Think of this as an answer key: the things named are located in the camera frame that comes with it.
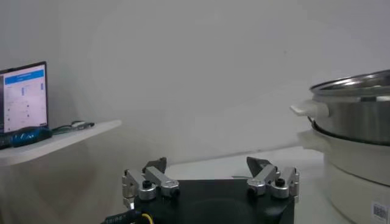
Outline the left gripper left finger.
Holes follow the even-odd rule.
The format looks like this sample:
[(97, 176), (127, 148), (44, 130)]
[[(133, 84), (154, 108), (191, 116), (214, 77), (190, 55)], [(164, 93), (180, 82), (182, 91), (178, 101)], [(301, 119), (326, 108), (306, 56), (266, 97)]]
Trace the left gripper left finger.
[(178, 180), (165, 175), (166, 158), (149, 161), (142, 171), (126, 169), (122, 176), (122, 202), (128, 209), (134, 208), (135, 199), (152, 201), (160, 196), (177, 198), (180, 195)]

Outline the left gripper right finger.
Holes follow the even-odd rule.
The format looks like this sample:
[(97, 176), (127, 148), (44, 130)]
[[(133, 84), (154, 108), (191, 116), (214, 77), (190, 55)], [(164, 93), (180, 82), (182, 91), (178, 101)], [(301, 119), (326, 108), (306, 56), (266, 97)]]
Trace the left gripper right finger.
[(255, 202), (268, 195), (276, 200), (292, 197), (295, 203), (299, 202), (300, 173), (295, 167), (280, 170), (266, 159), (250, 156), (246, 162), (252, 174), (246, 181), (249, 201)]

